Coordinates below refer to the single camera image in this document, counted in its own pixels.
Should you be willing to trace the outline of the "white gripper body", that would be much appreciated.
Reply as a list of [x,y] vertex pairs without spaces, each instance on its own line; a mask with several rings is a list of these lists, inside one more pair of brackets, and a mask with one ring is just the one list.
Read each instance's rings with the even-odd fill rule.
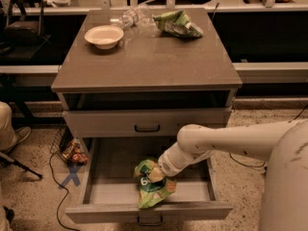
[[201,145],[176,142],[159,157],[158,165],[165,176],[173,177],[190,165],[210,158],[213,149]]

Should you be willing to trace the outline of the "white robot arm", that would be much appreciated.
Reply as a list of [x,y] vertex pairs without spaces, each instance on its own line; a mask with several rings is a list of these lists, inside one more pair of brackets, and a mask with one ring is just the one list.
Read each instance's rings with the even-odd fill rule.
[[224,151],[268,163],[258,231],[308,231],[308,120],[212,129],[189,124],[149,173],[171,177]]

